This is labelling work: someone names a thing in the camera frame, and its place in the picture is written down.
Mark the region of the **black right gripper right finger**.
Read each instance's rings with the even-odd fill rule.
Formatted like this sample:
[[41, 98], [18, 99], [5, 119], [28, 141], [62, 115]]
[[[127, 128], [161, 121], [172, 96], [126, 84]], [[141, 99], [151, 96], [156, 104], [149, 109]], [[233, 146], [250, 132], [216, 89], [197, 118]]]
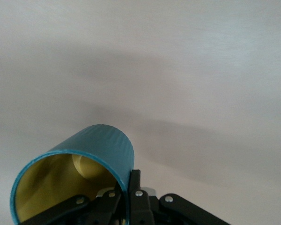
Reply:
[[194, 203], [173, 193], [157, 198], [141, 188], [141, 171], [132, 170], [129, 180], [131, 225], [228, 225]]

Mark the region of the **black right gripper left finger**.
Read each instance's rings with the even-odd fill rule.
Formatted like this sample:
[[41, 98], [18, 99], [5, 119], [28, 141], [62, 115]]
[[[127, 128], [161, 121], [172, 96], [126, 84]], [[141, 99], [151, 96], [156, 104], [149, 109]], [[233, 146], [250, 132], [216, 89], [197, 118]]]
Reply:
[[122, 191], [119, 186], [100, 190], [95, 199], [75, 195], [23, 222], [22, 225], [119, 225]]

